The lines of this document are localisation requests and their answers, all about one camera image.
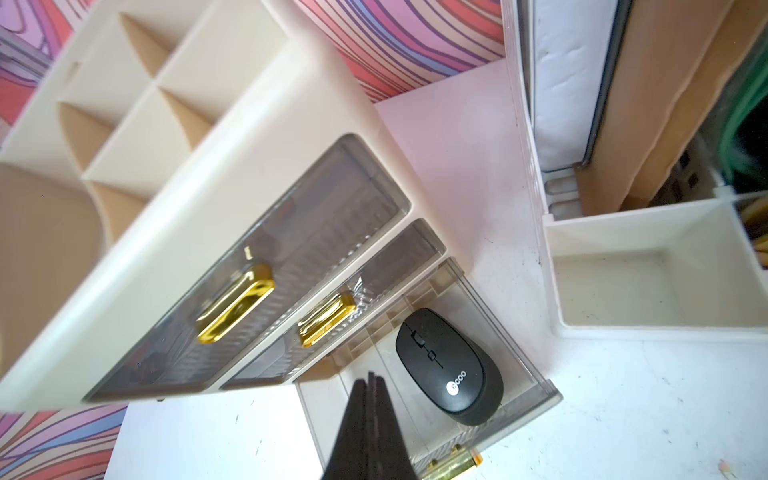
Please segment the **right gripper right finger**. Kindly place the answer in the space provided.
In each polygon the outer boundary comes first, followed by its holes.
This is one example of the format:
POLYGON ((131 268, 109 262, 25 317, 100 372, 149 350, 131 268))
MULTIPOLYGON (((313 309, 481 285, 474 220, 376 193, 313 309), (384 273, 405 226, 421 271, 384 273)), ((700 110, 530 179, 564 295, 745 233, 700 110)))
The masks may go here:
POLYGON ((385 380, 369 373, 369 478, 418 479, 385 380))

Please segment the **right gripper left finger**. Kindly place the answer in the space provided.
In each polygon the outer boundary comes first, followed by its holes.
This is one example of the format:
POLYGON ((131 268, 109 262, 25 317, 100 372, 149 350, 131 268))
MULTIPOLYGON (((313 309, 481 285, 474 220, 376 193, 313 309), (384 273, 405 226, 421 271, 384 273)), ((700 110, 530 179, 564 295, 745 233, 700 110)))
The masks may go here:
POLYGON ((367 441, 367 383, 356 380, 322 480, 366 479, 367 441))

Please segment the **transparent bottom drawer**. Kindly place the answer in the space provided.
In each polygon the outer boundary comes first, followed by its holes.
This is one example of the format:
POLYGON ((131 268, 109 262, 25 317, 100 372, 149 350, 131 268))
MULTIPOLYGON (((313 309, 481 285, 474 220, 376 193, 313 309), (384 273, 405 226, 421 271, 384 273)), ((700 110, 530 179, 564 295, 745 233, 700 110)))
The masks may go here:
POLYGON ((448 260, 299 377, 323 466, 353 385, 387 386, 414 470, 477 456, 557 405, 562 395, 448 260))

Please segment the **transparent top drawer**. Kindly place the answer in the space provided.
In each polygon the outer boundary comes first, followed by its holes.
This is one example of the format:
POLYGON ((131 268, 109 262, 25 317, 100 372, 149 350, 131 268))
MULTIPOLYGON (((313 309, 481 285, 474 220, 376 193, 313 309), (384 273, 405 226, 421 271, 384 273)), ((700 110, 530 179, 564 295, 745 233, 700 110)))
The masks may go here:
POLYGON ((88 401, 205 390, 409 208, 362 138, 339 138, 112 368, 88 401))

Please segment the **beige drawer organizer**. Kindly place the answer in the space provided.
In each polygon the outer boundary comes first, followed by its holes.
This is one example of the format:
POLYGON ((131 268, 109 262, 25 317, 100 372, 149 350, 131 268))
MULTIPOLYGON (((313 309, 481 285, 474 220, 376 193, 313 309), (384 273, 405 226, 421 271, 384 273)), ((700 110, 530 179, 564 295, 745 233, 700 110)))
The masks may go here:
POLYGON ((445 253, 369 311, 444 261, 469 262, 374 105, 297 2, 98 1, 1 148, 1 409, 226 391, 419 219, 445 253), (205 390, 88 401, 347 134, 370 148, 408 212, 205 390))

